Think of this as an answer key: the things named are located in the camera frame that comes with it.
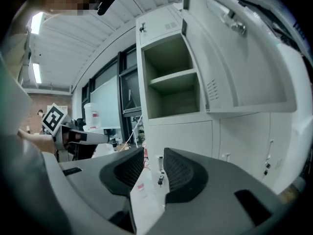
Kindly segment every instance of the white container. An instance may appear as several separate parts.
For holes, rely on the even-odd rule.
[[[101,127],[99,112],[95,103],[84,105],[86,116],[86,127],[88,129],[96,129]]]

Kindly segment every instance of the brick wall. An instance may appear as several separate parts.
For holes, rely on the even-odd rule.
[[[24,131],[26,131],[26,126],[29,126],[31,134],[39,133],[42,125],[41,117],[38,116],[37,113],[40,109],[46,113],[47,105],[51,105],[53,103],[57,105],[67,105],[67,113],[70,117],[72,116],[71,96],[51,94],[29,94],[29,96],[33,100],[33,104],[27,118],[24,119],[23,123],[21,124],[20,128]]]

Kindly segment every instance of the microphone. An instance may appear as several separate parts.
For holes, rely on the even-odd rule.
[[[96,8],[96,10],[98,10],[98,15],[104,15],[114,1],[115,0],[100,0],[100,4],[98,8]]]

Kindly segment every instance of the ceiling light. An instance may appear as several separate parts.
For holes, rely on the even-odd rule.
[[[35,74],[36,83],[41,84],[39,64],[33,64],[33,70]]]
[[[41,19],[43,18],[43,13],[40,12],[33,16],[31,20],[31,33],[33,34],[39,34],[39,29],[40,29],[40,24],[41,24]]]

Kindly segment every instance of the wall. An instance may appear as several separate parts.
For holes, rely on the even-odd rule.
[[[126,33],[122,34],[109,46],[104,47],[102,53],[91,63],[89,68],[79,80],[72,96],[73,119],[82,117],[82,88],[88,83],[102,67],[112,58],[117,56],[119,51],[123,51],[136,43],[136,32],[134,25]]]
[[[37,115],[40,109],[43,110],[44,113],[47,111],[47,105],[51,105],[53,103],[57,105],[67,105],[67,113],[71,117],[72,116],[72,99],[71,96],[65,95],[52,95],[52,94],[29,94],[32,99],[32,106],[27,118],[24,119],[20,128],[26,131],[26,126],[29,126],[30,133],[39,133],[42,125],[41,125],[41,117]]]

